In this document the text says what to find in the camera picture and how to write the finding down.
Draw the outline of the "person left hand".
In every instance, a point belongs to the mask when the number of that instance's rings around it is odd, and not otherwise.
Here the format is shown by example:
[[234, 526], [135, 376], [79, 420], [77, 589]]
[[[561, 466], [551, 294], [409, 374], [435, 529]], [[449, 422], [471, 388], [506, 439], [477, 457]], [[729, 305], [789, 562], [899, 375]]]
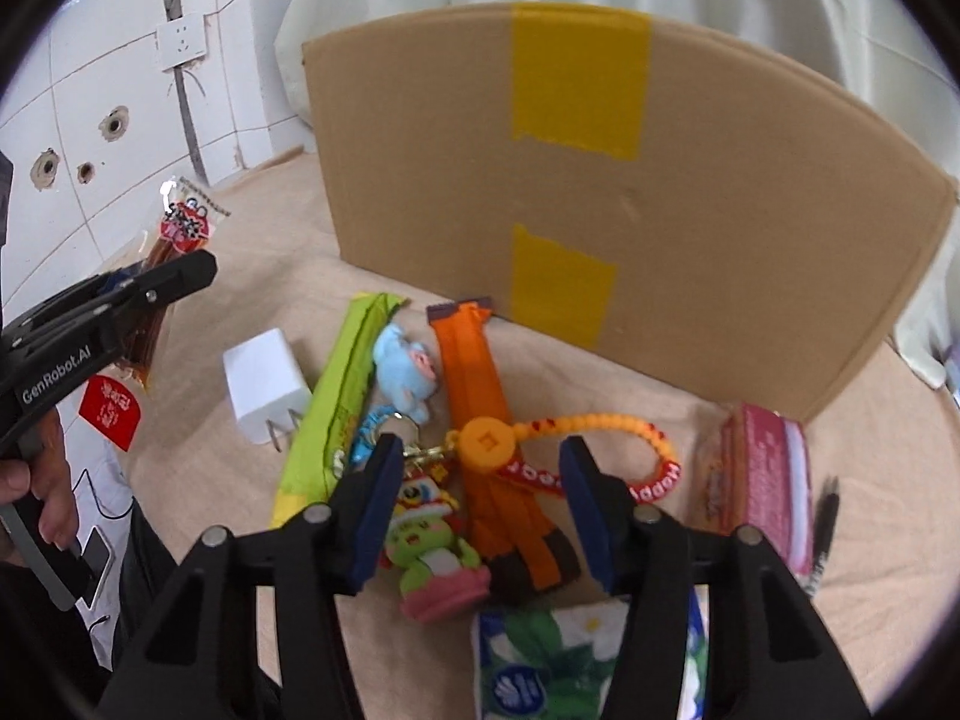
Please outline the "person left hand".
[[43, 503], [39, 535], [60, 551], [70, 548], [78, 533], [78, 509], [65, 457], [59, 411], [50, 410], [36, 424], [41, 450], [32, 460], [2, 461], [2, 502], [11, 504], [31, 493]]

